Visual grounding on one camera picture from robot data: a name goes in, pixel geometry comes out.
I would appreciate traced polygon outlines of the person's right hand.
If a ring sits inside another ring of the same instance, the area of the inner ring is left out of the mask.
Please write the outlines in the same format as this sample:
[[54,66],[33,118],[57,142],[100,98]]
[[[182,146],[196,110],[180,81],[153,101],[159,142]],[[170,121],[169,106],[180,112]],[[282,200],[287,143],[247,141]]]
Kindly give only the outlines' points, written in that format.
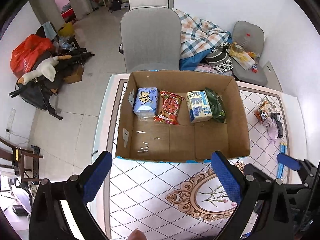
[[139,229],[135,229],[131,232],[127,240],[147,240],[146,236]]

